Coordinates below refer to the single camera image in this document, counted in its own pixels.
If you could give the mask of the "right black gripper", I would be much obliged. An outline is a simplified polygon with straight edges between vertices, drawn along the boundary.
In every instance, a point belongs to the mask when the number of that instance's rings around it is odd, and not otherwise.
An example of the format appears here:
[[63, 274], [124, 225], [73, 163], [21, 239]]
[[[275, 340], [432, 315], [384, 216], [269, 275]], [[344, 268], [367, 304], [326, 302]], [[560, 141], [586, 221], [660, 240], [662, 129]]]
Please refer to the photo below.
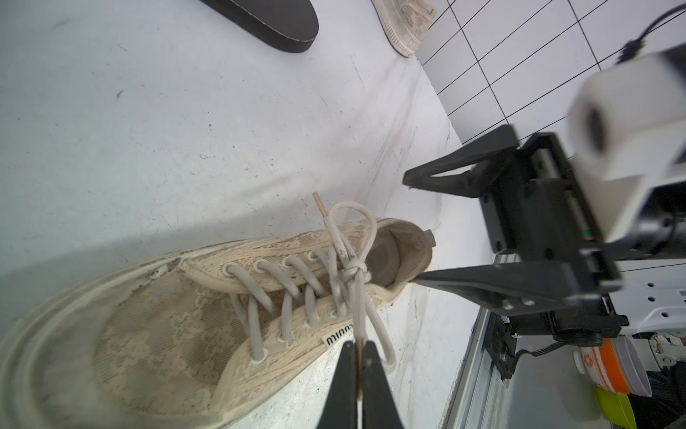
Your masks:
[[404, 173], [412, 189], [480, 198], [492, 248], [522, 262], [421, 273], [415, 283], [500, 316], [515, 334], [601, 343], [629, 324], [609, 297], [623, 281], [556, 135], [519, 148], [511, 125]]

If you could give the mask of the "beige lace-up shoe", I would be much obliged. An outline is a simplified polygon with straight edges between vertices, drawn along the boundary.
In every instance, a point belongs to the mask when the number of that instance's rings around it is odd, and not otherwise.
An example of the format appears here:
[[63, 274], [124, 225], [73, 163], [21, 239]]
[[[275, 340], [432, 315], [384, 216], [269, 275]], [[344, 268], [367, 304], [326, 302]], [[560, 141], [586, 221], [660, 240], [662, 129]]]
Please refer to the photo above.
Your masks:
[[176, 252], [75, 285], [1, 344], [5, 428], [220, 428], [334, 344], [364, 335], [428, 267], [431, 232], [355, 202], [323, 229]]

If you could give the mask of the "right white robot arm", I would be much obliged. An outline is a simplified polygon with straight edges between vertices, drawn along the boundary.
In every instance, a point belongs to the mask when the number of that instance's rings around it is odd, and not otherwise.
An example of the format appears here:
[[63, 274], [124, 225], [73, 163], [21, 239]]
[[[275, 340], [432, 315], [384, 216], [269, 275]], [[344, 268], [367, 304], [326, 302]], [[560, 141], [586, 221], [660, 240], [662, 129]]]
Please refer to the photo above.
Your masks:
[[423, 286], [505, 316], [520, 335], [575, 346], [685, 327], [685, 187], [648, 195], [627, 238], [611, 242], [556, 135], [519, 143], [500, 126], [473, 144], [408, 170], [410, 188], [477, 199], [494, 253], [519, 266], [423, 273]]

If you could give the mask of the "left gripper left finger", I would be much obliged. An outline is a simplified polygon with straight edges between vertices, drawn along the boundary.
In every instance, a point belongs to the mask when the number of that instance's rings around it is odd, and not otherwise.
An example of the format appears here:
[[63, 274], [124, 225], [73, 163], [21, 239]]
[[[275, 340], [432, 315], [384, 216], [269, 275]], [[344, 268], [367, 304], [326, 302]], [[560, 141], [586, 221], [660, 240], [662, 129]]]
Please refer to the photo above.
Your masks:
[[346, 341], [317, 429], [357, 428], [357, 378], [357, 348], [353, 341]]

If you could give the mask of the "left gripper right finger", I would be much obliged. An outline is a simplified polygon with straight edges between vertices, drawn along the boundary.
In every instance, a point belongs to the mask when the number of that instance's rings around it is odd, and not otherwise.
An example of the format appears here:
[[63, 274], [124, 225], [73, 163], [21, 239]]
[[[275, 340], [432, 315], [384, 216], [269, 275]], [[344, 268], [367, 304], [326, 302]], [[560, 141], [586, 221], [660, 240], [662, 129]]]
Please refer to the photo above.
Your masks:
[[362, 360], [362, 427], [403, 429], [376, 344], [368, 341]]

